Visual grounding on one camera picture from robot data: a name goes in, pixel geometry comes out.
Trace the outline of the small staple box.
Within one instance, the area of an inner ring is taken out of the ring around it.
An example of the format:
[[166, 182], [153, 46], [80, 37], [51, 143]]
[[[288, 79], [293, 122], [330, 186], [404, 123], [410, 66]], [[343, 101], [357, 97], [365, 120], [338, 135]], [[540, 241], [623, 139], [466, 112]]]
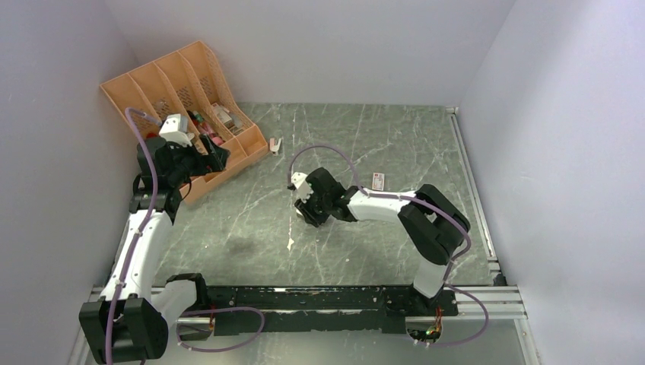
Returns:
[[372, 190], [384, 191], [385, 190], [385, 174], [373, 173], [372, 177]]

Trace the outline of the pink white stapler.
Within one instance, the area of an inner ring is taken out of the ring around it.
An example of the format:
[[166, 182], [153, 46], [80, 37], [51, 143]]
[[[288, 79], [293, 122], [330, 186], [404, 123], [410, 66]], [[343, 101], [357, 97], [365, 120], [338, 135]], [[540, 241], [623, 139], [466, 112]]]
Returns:
[[279, 155], [280, 153], [281, 141], [281, 138], [271, 138], [269, 140], [269, 150], [275, 156]]

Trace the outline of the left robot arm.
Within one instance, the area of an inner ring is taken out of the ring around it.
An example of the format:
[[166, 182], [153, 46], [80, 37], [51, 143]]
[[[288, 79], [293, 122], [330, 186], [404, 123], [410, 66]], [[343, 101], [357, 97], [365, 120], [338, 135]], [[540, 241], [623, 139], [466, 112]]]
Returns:
[[196, 147], [148, 138], [137, 147], [140, 173], [133, 182], [129, 218], [121, 251], [98, 300], [83, 303], [79, 322], [98, 364], [156, 360], [163, 356], [169, 330], [186, 311], [206, 313], [211, 304], [199, 273], [173, 275], [153, 294], [162, 242], [169, 236], [191, 178], [224, 171], [230, 151], [203, 137]]

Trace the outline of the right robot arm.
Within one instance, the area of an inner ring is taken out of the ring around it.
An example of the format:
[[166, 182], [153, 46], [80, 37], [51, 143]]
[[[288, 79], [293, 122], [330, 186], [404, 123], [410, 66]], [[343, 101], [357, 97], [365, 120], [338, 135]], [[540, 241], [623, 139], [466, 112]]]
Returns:
[[314, 227], [330, 217], [337, 221], [382, 221], [401, 227], [421, 255], [410, 296], [412, 309], [430, 314], [440, 303], [439, 292], [456, 250], [471, 228], [469, 220], [440, 190], [424, 184], [408, 192], [345, 188], [320, 167], [312, 173], [292, 173], [288, 188], [297, 193], [294, 207]]

